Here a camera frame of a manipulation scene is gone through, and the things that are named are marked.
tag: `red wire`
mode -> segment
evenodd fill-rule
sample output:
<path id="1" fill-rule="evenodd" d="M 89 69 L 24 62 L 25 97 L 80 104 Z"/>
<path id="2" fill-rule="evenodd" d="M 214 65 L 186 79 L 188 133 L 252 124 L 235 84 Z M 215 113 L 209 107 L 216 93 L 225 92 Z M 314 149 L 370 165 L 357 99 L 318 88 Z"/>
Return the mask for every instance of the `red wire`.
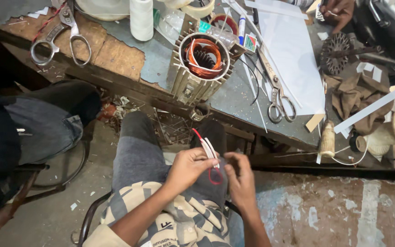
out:
<path id="1" fill-rule="evenodd" d="M 199 137 L 199 140 L 200 140 L 200 143 L 202 143 L 202 142 L 204 142 L 204 139 L 202 139 L 202 137 L 200 136 L 200 134 L 198 133 L 198 131 L 195 129 L 195 128 L 192 128 L 192 130 L 196 133 L 196 135 L 197 135 L 197 137 Z M 214 168 L 216 171 L 217 171 L 217 173 L 219 174 L 219 176 L 220 176 L 220 181 L 213 181 L 212 179 L 211 179 L 211 167 L 210 168 L 208 168 L 208 179 L 210 180 L 210 182 L 212 183 L 212 184 L 214 184 L 214 185 L 219 185 L 219 184 L 221 184 L 222 183 L 222 181 L 223 181 L 223 176 L 222 176 L 222 173 L 219 171 L 219 168 L 217 168 L 217 167 L 215 167 Z"/>
<path id="2" fill-rule="evenodd" d="M 39 36 L 39 34 L 41 33 L 41 31 L 45 28 L 45 26 L 47 26 L 47 24 L 48 24 L 50 21 L 52 21 L 52 20 L 54 19 L 54 17 L 56 17 L 56 15 L 59 14 L 60 10 L 63 8 L 63 6 L 65 5 L 65 3 L 66 3 L 66 1 L 64 1 L 64 2 L 62 3 L 62 5 L 56 10 L 56 12 L 55 12 L 50 18 L 48 18 L 48 20 L 47 20 L 46 22 L 44 22 L 44 23 L 42 24 L 42 26 L 39 28 L 39 31 L 37 32 L 37 34 L 36 34 L 35 37 L 33 38 L 32 43 L 35 43 L 35 42 L 36 42 L 36 39 L 37 39 L 37 37 Z"/>

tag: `hand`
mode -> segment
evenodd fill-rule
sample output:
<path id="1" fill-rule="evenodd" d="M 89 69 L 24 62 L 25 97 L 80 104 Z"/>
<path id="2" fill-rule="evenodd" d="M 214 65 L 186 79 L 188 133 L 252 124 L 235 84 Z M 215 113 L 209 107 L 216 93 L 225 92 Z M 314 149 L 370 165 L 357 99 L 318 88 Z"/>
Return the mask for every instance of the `hand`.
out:
<path id="1" fill-rule="evenodd" d="M 321 6 L 320 11 L 327 19 L 337 21 L 337 25 L 333 30 L 333 33 L 338 33 L 349 23 L 353 17 L 353 11 L 355 10 L 355 0 L 329 0 L 326 6 Z"/>
<path id="2" fill-rule="evenodd" d="M 256 209 L 254 174 L 248 157 L 238 153 L 226 153 L 224 157 L 227 160 L 236 160 L 240 168 L 239 177 L 237 177 L 233 166 L 230 164 L 225 165 L 225 171 L 230 182 L 230 194 L 234 204 L 242 214 L 245 211 Z"/>
<path id="3" fill-rule="evenodd" d="M 164 186 L 179 195 L 198 179 L 206 169 L 215 166 L 217 159 L 208 159 L 203 148 L 184 150 L 176 154 Z"/>

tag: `patterned shirt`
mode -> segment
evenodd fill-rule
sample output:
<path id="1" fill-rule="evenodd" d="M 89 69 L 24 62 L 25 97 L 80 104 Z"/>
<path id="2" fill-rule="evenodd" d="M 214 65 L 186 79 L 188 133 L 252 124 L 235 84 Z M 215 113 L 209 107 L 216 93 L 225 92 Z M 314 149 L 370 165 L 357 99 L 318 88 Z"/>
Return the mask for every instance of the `patterned shirt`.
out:
<path id="1" fill-rule="evenodd" d="M 84 247 L 130 247 L 109 227 L 155 193 L 161 183 L 139 182 L 111 195 L 98 226 Z M 141 236 L 139 247 L 209 247 L 229 245 L 227 218 L 207 200 L 178 195 Z"/>

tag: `gray table surface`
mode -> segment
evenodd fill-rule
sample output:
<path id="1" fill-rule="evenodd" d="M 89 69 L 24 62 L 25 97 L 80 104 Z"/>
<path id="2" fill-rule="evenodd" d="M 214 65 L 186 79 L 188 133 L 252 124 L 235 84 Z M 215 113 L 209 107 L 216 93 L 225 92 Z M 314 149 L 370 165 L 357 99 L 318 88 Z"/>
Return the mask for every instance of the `gray table surface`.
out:
<path id="1" fill-rule="evenodd" d="M 19 16 L 21 14 L 27 14 L 29 11 L 35 11 L 42 9 L 46 5 L 50 5 L 44 0 L 34 1 L 35 3 L 30 4 L 31 0 L 14 0 L 10 1 L 10 5 L 16 4 L 17 6 L 29 6 L 26 8 L 4 8 L 3 2 L 7 0 L 0 0 L 0 22 L 4 22 L 10 16 Z M 220 0 L 216 0 L 216 5 L 221 3 Z M 223 7 L 228 7 L 227 4 L 221 3 L 214 9 L 215 13 L 224 13 Z M 159 9 L 161 12 L 165 9 L 162 2 L 154 1 L 154 8 Z M 234 19 L 239 19 L 239 15 L 232 10 L 231 11 Z M 130 33 L 129 19 L 120 20 L 119 23 L 114 21 L 100 21 L 90 16 L 88 18 L 100 23 L 108 34 L 111 34 L 118 40 L 125 42 L 130 47 L 140 49 L 145 53 L 145 62 L 141 70 L 141 78 L 151 83 L 158 83 L 159 86 L 167 90 L 171 90 L 173 87 L 172 83 L 167 83 L 167 71 L 170 62 L 170 56 L 172 53 L 173 45 L 168 42 L 159 32 L 155 31 L 154 37 L 147 42 L 140 42 L 136 40 Z M 331 31 L 331 27 L 328 25 L 321 25 L 318 20 L 315 20 L 313 25 L 307 26 L 310 33 L 310 39 L 316 58 L 318 57 L 319 51 L 322 46 L 322 41 L 319 40 L 317 32 Z M 245 33 L 250 33 L 251 29 L 247 22 Z M 247 59 L 246 62 L 253 67 L 252 63 Z M 246 72 L 240 61 L 237 61 L 234 65 L 233 73 L 230 79 L 223 84 L 223 86 L 207 101 L 216 110 L 220 110 L 226 114 L 233 115 L 239 119 L 250 122 L 251 124 L 263 127 L 263 123 L 257 109 L 257 105 L 250 106 L 250 103 L 254 99 L 251 87 L 246 77 Z M 273 124 L 267 117 L 267 108 L 270 102 L 266 95 L 260 91 L 258 102 L 263 115 L 263 119 L 266 123 L 266 128 L 269 131 L 278 132 L 285 136 L 294 137 L 300 141 L 309 145 L 317 146 L 319 143 L 319 132 L 314 130 L 309 133 L 305 128 L 305 124 L 310 120 L 312 115 L 299 115 L 293 123 L 287 122 L 284 118 L 279 124 Z"/>

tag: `white thread spool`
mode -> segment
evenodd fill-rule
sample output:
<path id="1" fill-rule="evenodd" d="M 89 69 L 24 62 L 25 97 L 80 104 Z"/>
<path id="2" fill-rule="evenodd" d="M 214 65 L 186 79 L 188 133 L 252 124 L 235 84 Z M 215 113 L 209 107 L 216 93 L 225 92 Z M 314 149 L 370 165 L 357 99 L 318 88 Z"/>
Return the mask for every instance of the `white thread spool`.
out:
<path id="1" fill-rule="evenodd" d="M 130 32 L 140 41 L 153 37 L 153 0 L 130 0 Z"/>

